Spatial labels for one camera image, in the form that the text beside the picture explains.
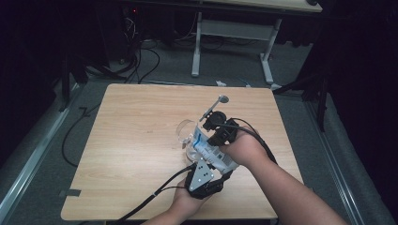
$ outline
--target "gray carpet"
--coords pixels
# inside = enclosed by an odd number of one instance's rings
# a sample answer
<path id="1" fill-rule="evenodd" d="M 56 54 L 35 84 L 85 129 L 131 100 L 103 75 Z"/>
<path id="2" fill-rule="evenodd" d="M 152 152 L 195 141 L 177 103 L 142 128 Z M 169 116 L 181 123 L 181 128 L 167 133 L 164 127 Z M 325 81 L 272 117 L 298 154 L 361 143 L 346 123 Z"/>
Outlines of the gray carpet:
<path id="1" fill-rule="evenodd" d="M 154 42 L 148 42 L 145 47 L 149 48 L 154 44 Z M 242 81 L 244 80 L 251 86 L 269 87 L 265 83 L 258 56 L 260 53 L 258 49 L 263 49 L 263 46 L 266 46 L 264 42 L 256 42 L 244 48 L 230 44 L 222 46 L 217 51 L 204 49 L 202 51 L 201 75 L 199 78 L 192 78 L 192 46 L 175 45 L 172 48 L 159 44 L 152 50 L 159 54 L 161 62 L 144 79 L 143 83 L 157 81 L 214 86 L 216 81 L 222 81 L 227 86 L 245 86 Z M 216 48 L 217 45 L 205 47 Z M 270 61 L 274 81 L 277 84 L 287 84 L 294 81 L 310 49 L 311 47 L 293 48 L 289 44 L 276 45 Z M 157 56 L 153 52 L 142 50 L 142 62 L 138 75 L 143 76 L 156 63 Z M 137 76 L 134 77 L 133 83 L 136 83 L 136 81 Z M 21 197 L 8 224 L 79 224 L 78 221 L 63 221 L 60 217 L 65 199 L 59 197 L 59 192 L 69 188 L 75 173 L 75 168 L 68 165 L 62 158 L 61 145 L 68 129 L 82 115 L 83 110 L 80 107 L 91 109 L 100 103 L 109 83 L 115 83 L 115 81 L 99 77 L 90 78 L 90 82 L 70 107 L 68 117 L 55 134 L 47 156 Z M 313 188 L 316 194 L 323 198 L 346 221 L 349 221 L 344 203 L 325 162 L 323 145 L 319 140 L 316 127 L 313 126 L 312 117 L 308 114 L 301 98 L 295 94 L 295 92 L 289 92 L 286 95 L 276 96 L 276 100 L 304 183 L 307 187 Z M 329 99 L 328 104 L 325 120 L 326 135 L 344 172 L 344 177 L 346 177 L 352 189 L 364 222 L 366 224 L 394 224 L 390 213 L 380 201 L 372 181 L 367 176 L 355 154 L 355 150 L 347 139 L 344 126 L 339 120 L 331 99 Z M 35 143 L 42 138 L 43 132 L 48 130 L 47 127 L 51 123 L 49 118 L 56 114 L 58 106 L 59 101 L 57 100 L 54 106 L 44 115 L 45 118 L 25 138 L 19 149 L 2 169 L 0 173 L 2 180 L 0 197 L 2 199 L 32 153 Z M 78 163 L 95 116 L 96 110 L 89 117 L 84 118 L 69 134 L 66 141 L 66 155 L 70 161 Z"/>

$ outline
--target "forearm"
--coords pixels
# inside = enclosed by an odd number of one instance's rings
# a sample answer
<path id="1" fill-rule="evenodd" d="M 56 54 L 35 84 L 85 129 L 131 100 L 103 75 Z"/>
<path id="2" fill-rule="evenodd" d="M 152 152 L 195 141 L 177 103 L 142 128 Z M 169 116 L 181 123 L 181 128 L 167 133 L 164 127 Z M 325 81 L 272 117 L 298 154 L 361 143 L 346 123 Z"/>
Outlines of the forearm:
<path id="1" fill-rule="evenodd" d="M 159 224 L 164 224 L 164 225 L 179 225 L 182 222 L 184 222 L 187 218 L 182 217 L 179 215 L 175 215 L 173 212 L 167 210 L 154 218 L 146 221 L 145 225 L 159 225 Z"/>
<path id="2" fill-rule="evenodd" d="M 316 194 L 268 159 L 248 169 L 283 224 L 345 224 Z"/>

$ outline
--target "black device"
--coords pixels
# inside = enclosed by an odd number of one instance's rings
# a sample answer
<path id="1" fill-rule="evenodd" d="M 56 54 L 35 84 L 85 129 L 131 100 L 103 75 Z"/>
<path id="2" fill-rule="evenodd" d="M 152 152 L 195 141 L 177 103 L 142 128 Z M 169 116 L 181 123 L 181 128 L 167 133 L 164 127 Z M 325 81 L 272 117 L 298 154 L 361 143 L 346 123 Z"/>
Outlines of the black device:
<path id="1" fill-rule="evenodd" d="M 234 119 L 226 120 L 226 116 L 223 112 L 213 112 L 210 111 L 206 116 L 206 121 L 203 124 L 203 128 L 207 131 L 215 130 L 214 134 L 207 140 L 207 142 L 212 146 L 222 146 L 226 142 L 232 143 L 235 141 L 237 136 L 237 129 L 239 124 L 234 121 Z M 200 173 L 201 171 L 204 176 L 208 175 L 208 170 L 214 170 L 211 164 L 197 163 L 194 165 L 195 170 L 188 172 L 187 178 L 185 180 L 184 187 L 188 190 L 190 195 L 196 199 L 204 199 L 207 196 L 215 194 L 222 191 L 224 181 L 228 180 L 233 171 L 223 174 L 218 180 L 205 182 L 202 186 L 191 189 L 191 183 L 193 177 Z"/>

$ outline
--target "robotic hand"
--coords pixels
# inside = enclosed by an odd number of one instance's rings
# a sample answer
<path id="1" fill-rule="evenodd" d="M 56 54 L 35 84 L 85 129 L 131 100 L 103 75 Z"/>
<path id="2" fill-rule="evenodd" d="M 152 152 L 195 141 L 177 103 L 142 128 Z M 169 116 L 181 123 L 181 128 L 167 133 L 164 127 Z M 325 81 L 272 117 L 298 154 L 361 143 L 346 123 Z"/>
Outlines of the robotic hand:
<path id="1" fill-rule="evenodd" d="M 239 126 L 233 119 L 227 120 L 223 112 L 212 111 L 219 102 L 228 102 L 228 97 L 220 96 L 199 120 L 202 121 L 205 118 L 203 128 L 206 131 L 215 130 L 214 134 L 207 139 L 206 135 L 197 127 L 193 135 L 192 147 L 201 154 L 202 158 L 195 162 L 195 170 L 188 173 L 185 188 L 193 198 L 197 199 L 204 199 L 209 195 L 220 192 L 223 188 L 223 182 L 230 178 L 233 170 L 238 166 L 218 147 L 226 144 L 226 142 L 232 143 L 237 136 L 236 127 Z M 215 169 L 220 171 L 222 177 L 211 181 L 214 178 L 211 170 Z"/>

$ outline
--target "wooden table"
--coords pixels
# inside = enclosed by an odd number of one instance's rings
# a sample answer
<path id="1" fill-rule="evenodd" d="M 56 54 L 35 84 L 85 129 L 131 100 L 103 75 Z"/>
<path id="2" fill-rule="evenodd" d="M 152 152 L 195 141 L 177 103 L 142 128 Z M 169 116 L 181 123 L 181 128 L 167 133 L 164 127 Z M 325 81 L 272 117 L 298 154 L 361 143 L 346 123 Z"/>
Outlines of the wooden table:
<path id="1" fill-rule="evenodd" d="M 200 2 L 226 4 L 231 6 L 235 5 L 238 7 L 272 8 L 278 9 L 279 11 L 292 10 L 306 13 L 319 13 L 322 11 L 319 4 L 311 6 L 306 0 L 201 0 Z M 193 77 L 198 77 L 200 74 L 202 35 L 256 39 L 267 42 L 266 48 L 262 53 L 260 53 L 260 61 L 267 83 L 273 84 L 274 81 L 269 68 L 268 59 L 280 30 L 281 23 L 281 18 L 275 20 L 273 24 L 268 25 L 252 24 L 247 22 L 228 22 L 213 19 L 205 20 L 202 18 L 202 13 L 199 12 L 197 15 L 196 41 L 195 50 L 193 52 L 191 75 Z"/>
<path id="2" fill-rule="evenodd" d="M 282 10 L 295 10 L 303 12 L 321 12 L 322 8 L 317 4 L 311 6 L 306 0 L 203 0 L 222 4 L 243 5 L 248 7 L 276 8 Z"/>
<path id="3" fill-rule="evenodd" d="M 265 88 L 111 84 L 87 141 L 66 198 L 65 220 L 121 218 L 186 167 L 185 150 L 176 128 L 185 119 L 197 121 L 219 95 L 229 102 L 215 110 L 254 126 L 279 165 L 302 182 L 299 167 L 272 92 Z M 170 185 L 176 185 L 186 174 Z M 131 219 L 148 219 L 171 204 L 174 190 L 165 190 Z M 260 187 L 240 166 L 194 219 L 275 218 Z"/>

